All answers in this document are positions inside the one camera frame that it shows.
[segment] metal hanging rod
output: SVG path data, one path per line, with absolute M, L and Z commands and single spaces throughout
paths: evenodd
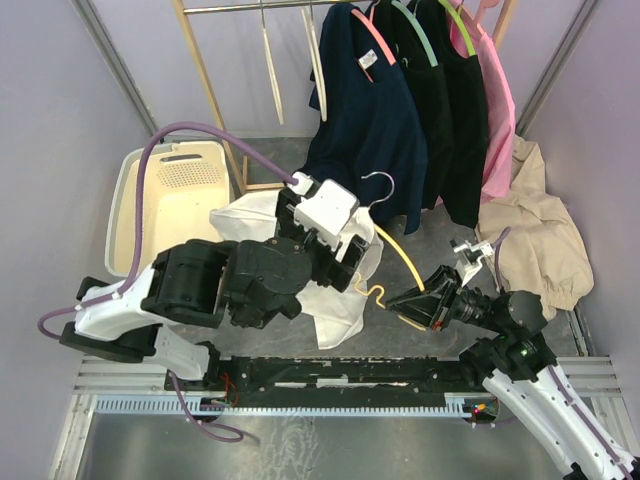
M 240 12 L 245 10 L 260 10 L 260 8 L 289 8 L 289 7 L 307 7 L 309 3 L 313 5 L 333 5 L 334 3 L 358 3 L 370 0 L 287 0 L 263 3 L 262 7 L 259 3 L 247 3 L 244 5 L 225 5 L 221 7 L 196 7 L 185 8 L 185 15 L 197 15 L 200 13 L 219 13 L 219 12 Z

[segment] clothes rack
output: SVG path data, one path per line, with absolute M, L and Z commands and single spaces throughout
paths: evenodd
M 204 60 L 202 58 L 202 54 L 200 52 L 200 47 L 196 40 L 195 34 L 193 32 L 193 27 L 191 26 L 191 21 L 189 20 L 189 16 L 191 15 L 201 15 L 208 13 L 224 13 L 224 12 L 239 12 L 239 11 L 249 11 L 249 10 L 260 10 L 262 9 L 272 9 L 272 8 L 291 8 L 291 7 L 306 7 L 310 4 L 312 5 L 333 5 L 334 3 L 360 3 L 365 0 L 278 0 L 274 2 L 260 2 L 257 3 L 248 3 L 248 4 L 240 4 L 240 5 L 221 5 L 221 6 L 212 6 L 212 7 L 191 7 L 185 8 L 184 0 L 171 0 L 173 7 L 176 12 L 176 16 L 178 18 L 178 22 L 180 24 L 180 28 L 182 29 L 182 33 L 185 38 L 185 42 L 189 47 L 189 51 L 191 52 L 191 56 L 193 57 L 193 62 L 198 71 L 198 76 L 200 77 L 200 82 L 202 83 L 202 87 L 204 88 L 205 94 L 207 96 L 207 101 L 209 106 L 211 107 L 211 111 L 213 113 L 213 118 L 216 122 L 216 125 L 223 130 L 226 130 L 226 126 L 224 123 L 224 118 L 222 117 L 222 112 L 220 110 L 220 105 L 216 99 L 216 95 L 213 89 L 213 85 L 211 84 L 211 80 L 209 78 L 209 74 L 207 72 L 207 68 L 204 64 Z M 502 9 L 500 11 L 500 16 L 496 23 L 495 29 L 492 34 L 492 38 L 496 44 L 496 47 L 500 46 L 504 38 L 504 34 L 509 26 L 509 22 L 513 16 L 513 12 L 515 10 L 515 6 L 517 5 L 518 0 L 504 0 L 502 4 Z M 238 165 L 236 161 L 236 157 L 231 149 L 231 145 L 228 142 L 222 141 L 222 146 L 225 150 L 227 157 L 229 158 L 229 163 L 231 164 L 231 172 L 233 174 L 234 180 L 238 186 L 238 190 L 240 195 L 244 195 L 246 192 L 255 191 L 255 190 L 268 190 L 274 188 L 281 188 L 281 183 L 261 183 L 261 184 L 249 184 L 249 158 L 247 156 L 243 156 L 242 158 L 242 168 Z

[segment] gray floor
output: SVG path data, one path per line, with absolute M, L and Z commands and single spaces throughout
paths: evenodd
M 299 168 L 306 157 L 309 139 L 253 139 L 254 148 L 288 171 Z M 277 181 L 257 162 L 251 162 L 250 183 Z M 399 219 L 388 232 L 406 250 L 423 278 L 441 265 L 455 264 L 455 255 L 449 241 L 475 242 L 474 232 L 456 225 L 440 206 L 422 214 L 422 226 L 414 234 L 402 234 L 404 225 Z M 371 284 L 381 283 L 389 295 L 401 293 L 415 284 L 395 251 L 385 247 L 382 262 Z M 485 293 L 494 293 L 493 277 L 483 269 L 472 281 Z M 284 317 L 274 319 L 264 330 L 231 327 L 225 321 L 220 329 L 177 327 L 176 331 L 191 341 L 210 340 L 223 353 L 229 355 L 269 356 L 457 356 L 472 345 L 476 338 L 487 335 L 484 330 L 457 322 L 442 332 L 421 332 L 378 308 L 370 300 L 365 310 L 364 330 L 332 350 L 318 350 L 311 317 L 301 315 L 293 321 Z M 549 323 L 545 337 L 559 356 L 578 354 L 569 317 L 565 312 Z

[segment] lavender wall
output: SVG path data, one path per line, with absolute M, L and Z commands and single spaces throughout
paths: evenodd
M 212 122 L 170 0 L 93 2 L 158 125 L 178 120 Z M 191 7 L 250 2 L 185 3 Z M 475 12 L 478 3 L 479 0 L 467 0 L 465 5 Z M 500 52 L 518 113 L 582 3 L 583 0 L 519 2 Z M 362 9 L 367 4 L 358 3 Z M 319 34 L 328 7 L 313 10 Z M 498 13 L 499 8 L 494 8 L 487 14 L 488 31 L 493 30 Z M 278 124 L 271 94 L 260 13 L 190 17 L 227 127 L 248 137 L 313 135 L 318 114 L 307 106 L 312 86 L 311 63 L 300 9 L 267 10 L 265 17 L 282 93 L 284 126 Z
M 528 131 L 549 190 L 567 204 L 593 264 L 582 302 L 598 353 L 610 354 L 640 433 L 640 3 L 602 2 Z
M 105 278 L 113 185 L 146 135 L 69 0 L 11 2 L 0 45 L 0 478 L 40 480 L 80 355 L 36 320 Z

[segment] black shirt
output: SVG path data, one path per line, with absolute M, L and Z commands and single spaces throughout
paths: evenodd
M 489 147 L 489 118 L 478 57 L 461 57 L 451 43 L 447 13 L 438 0 L 412 0 L 409 10 L 444 65 L 455 146 L 440 196 L 451 219 L 474 228 L 478 223 L 482 173 Z
M 429 151 L 422 206 L 433 208 L 449 171 L 454 147 L 444 66 L 431 65 L 413 25 L 391 0 L 376 4 L 373 24 L 398 60 L 418 110 Z

